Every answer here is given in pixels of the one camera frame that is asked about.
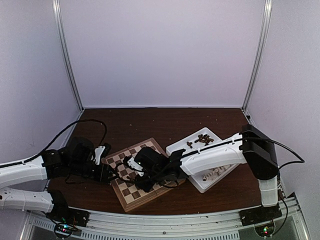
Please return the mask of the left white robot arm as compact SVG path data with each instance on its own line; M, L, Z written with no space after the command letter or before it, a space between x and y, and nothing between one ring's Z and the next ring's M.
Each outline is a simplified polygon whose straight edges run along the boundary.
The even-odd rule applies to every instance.
M21 209L41 211L54 220L67 222L73 213L59 190L42 192L11 189L10 187L37 180L52 180L79 176L84 180L110 183L114 170L102 163L111 150L104 143L97 147L84 137L75 137L58 150L49 149L22 160L0 166L0 207L1 209Z

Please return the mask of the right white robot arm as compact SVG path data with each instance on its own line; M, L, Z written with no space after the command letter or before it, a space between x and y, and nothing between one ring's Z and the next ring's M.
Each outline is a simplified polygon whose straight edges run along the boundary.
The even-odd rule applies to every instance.
M124 164L137 171L135 184L149 191L155 184L189 179L205 193L240 164L248 164L258 180L261 204L256 210L259 220L268 220L278 203L278 162L272 140L248 124L239 133L220 139L204 127L169 145L166 155L144 147Z

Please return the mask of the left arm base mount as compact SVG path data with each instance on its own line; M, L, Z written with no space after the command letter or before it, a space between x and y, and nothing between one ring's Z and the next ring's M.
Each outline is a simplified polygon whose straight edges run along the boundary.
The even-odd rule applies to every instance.
M56 222L63 222L75 227L86 227L90 213L70 207L54 207L47 213L48 217Z

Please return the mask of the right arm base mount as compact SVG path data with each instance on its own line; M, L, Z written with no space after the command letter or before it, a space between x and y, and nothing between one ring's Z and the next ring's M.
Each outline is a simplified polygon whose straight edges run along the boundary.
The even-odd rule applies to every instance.
M282 216L279 203L275 206L257 206L250 209L241 210L239 217L243 226L256 225L280 218Z

